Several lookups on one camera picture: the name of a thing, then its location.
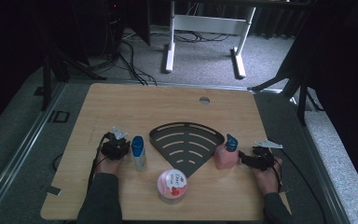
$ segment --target black plastic tray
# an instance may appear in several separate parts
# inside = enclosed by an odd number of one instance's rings
[[[209,160],[225,137],[214,129],[191,122],[168,123],[149,134],[153,147],[187,178]]]

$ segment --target table top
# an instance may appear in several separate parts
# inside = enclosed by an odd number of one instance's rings
[[[201,97],[210,103],[202,104]],[[266,139],[264,127],[248,91],[93,84],[52,187],[41,210],[45,219],[76,219],[87,191],[96,148],[112,127],[127,132],[128,140],[145,140],[146,171],[138,172],[130,153],[118,174],[119,200],[125,220],[258,220],[263,197],[251,171],[242,164],[217,170],[213,158],[187,180],[184,199],[167,204],[158,197],[157,179],[171,165],[149,143],[149,132],[171,122],[194,122],[235,136],[238,149],[250,154],[254,141]]]

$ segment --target bottle cap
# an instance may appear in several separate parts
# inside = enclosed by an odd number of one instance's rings
[[[142,151],[144,150],[144,139],[142,136],[135,136],[132,139],[132,154],[134,157],[140,157],[142,154]]]
[[[229,133],[227,134],[227,142],[226,142],[226,149],[229,152],[235,151],[238,146],[238,141],[235,137],[231,136]]]

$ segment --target white stand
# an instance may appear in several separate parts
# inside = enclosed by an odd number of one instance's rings
[[[249,28],[252,24],[252,18],[255,14],[255,7],[251,7],[250,13],[248,13],[246,20],[232,20],[210,17],[198,17],[187,15],[175,15],[175,2],[171,2],[171,22],[170,32],[171,40],[168,46],[166,71],[168,73],[173,71],[173,55],[175,52],[174,32],[175,30],[186,30],[205,33],[217,33],[226,35],[241,35],[240,43],[237,48],[234,48],[234,62],[238,75],[240,77],[246,77],[245,68],[242,61],[242,49],[245,44],[246,36],[249,33]]]

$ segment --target hand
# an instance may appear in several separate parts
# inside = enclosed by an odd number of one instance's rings
[[[277,171],[278,175],[281,175],[282,160],[277,157],[275,157],[275,160],[277,162],[275,162],[274,168]],[[254,173],[257,185],[263,193],[263,196],[266,196],[266,194],[268,193],[278,193],[278,187],[280,185],[279,181],[281,177],[279,176],[278,180],[272,168],[267,169],[267,171],[261,171],[252,167],[249,168],[251,169],[252,173]]]
[[[111,175],[118,175],[118,168],[120,167],[123,158],[119,161],[111,161],[100,152],[97,160],[97,167],[95,168],[94,174],[105,173]]]

